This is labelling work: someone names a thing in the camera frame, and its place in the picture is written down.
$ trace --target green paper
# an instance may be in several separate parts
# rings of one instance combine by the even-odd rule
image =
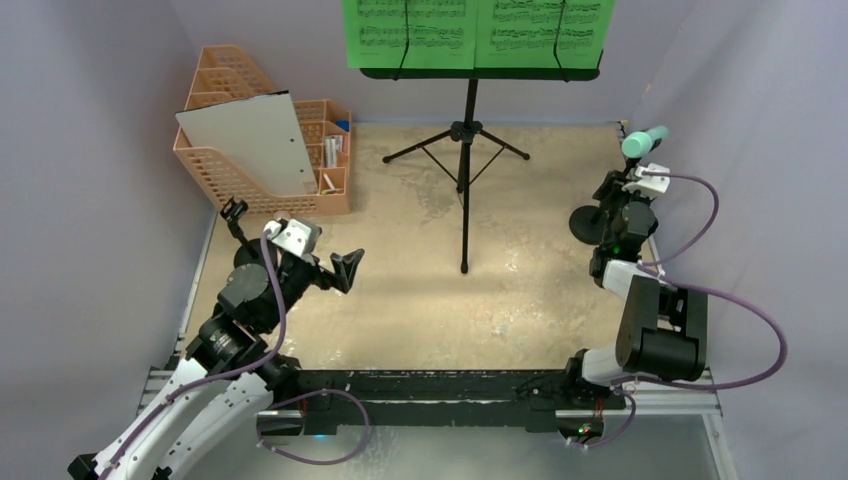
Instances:
[[[342,0],[351,68],[474,68],[478,0]]]
[[[595,68],[615,0],[480,0],[475,67]]]

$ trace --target black metal frame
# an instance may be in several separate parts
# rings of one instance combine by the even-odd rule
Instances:
[[[562,370],[301,370],[298,390],[346,390],[365,404],[375,426],[524,427],[531,433],[567,427],[557,412],[623,410],[623,398],[580,378],[582,354]],[[263,415],[263,423],[301,418],[302,429],[265,429],[270,435],[334,435],[339,425],[362,425],[359,409],[336,395]]]
[[[468,80],[468,91],[465,97],[465,118],[463,121],[453,122],[453,124],[451,124],[451,128],[448,130],[439,133],[438,135],[434,135],[424,141],[418,142],[411,147],[404,148],[397,153],[383,157],[383,163],[389,163],[398,157],[402,157],[403,155],[412,153],[416,150],[424,150],[424,153],[426,153],[431,160],[436,162],[436,165],[438,165],[439,168],[441,168],[442,171],[445,172],[451,180],[454,181],[454,183],[456,183],[456,192],[463,194],[462,262],[459,267],[462,273],[468,273],[468,224],[470,221],[471,184],[477,180],[477,177],[479,177],[480,174],[489,168],[489,165],[491,165],[504,150],[509,150],[524,160],[530,160],[529,153],[522,152],[502,139],[485,131],[483,129],[483,124],[474,120],[474,107],[477,103],[477,83],[478,80],[476,78]],[[471,144],[474,142],[474,137],[478,134],[498,144],[501,149],[495,153],[495,155],[486,163],[485,166],[483,166],[482,169],[480,169],[479,172],[477,172],[477,175],[475,175],[474,178],[471,178]],[[442,162],[440,162],[435,156],[433,156],[432,153],[430,153],[429,150],[427,150],[428,145],[438,142],[446,137],[450,137],[450,139],[454,142],[462,142],[459,154],[459,172],[456,177],[454,177],[453,174],[445,168],[444,165],[442,165]]]

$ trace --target white wall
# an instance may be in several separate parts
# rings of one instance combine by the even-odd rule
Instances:
[[[66,478],[173,348],[208,201],[170,152],[195,63],[167,0],[0,18],[0,471]]]
[[[712,231],[670,272],[762,305],[786,330],[783,371],[720,395],[746,480],[848,469],[846,18],[838,0],[698,2],[633,116],[635,128],[671,130],[652,161],[721,194]],[[707,194],[676,182],[656,204],[660,253],[690,238],[708,206]],[[719,301],[711,309],[719,381],[774,361],[774,335],[759,319]]]
[[[333,98],[358,120],[459,120],[463,80],[371,80],[347,68],[339,0],[171,0],[196,50],[244,47],[296,99]],[[629,118],[694,0],[621,0],[592,82],[480,82],[483,122],[598,123]]]

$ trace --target metal bracket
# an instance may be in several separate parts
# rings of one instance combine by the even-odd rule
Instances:
[[[453,122],[451,124],[451,140],[454,142],[462,142],[471,144],[474,142],[474,136],[483,131],[483,124],[480,122],[471,122],[471,128],[465,128],[463,122]]]

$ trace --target beige floor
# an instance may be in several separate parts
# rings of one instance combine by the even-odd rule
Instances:
[[[613,341],[623,301],[588,275],[592,248],[568,230],[610,168],[612,127],[504,127],[504,152],[471,190],[470,272],[459,272],[462,209],[451,180],[423,152],[380,159],[440,129],[360,127],[354,213],[317,219],[316,254],[365,249],[353,291],[311,289],[289,314],[283,353],[305,368],[558,368]],[[431,151],[456,169],[459,146]],[[472,172],[497,151],[478,137]],[[267,218],[243,221],[258,236]],[[188,336],[208,317],[237,242],[215,227]]]

